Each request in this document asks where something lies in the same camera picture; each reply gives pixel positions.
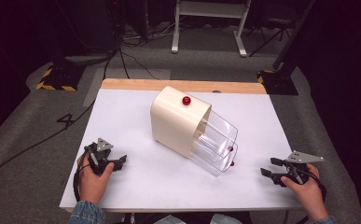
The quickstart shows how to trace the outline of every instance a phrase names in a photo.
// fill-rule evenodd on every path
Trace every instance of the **red ball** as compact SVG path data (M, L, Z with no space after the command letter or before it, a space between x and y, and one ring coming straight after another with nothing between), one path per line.
M189 105L191 104L191 98L188 96L183 97L183 105Z

